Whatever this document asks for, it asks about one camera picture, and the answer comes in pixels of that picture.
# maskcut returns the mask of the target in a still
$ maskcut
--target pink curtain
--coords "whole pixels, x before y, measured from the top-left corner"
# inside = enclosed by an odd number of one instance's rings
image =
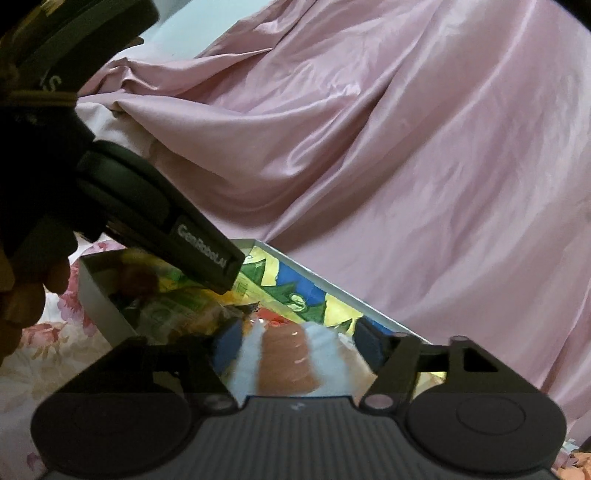
[[[551,0],[276,0],[193,60],[123,52],[79,114],[225,234],[433,342],[470,336],[572,426],[591,410],[590,51]]]

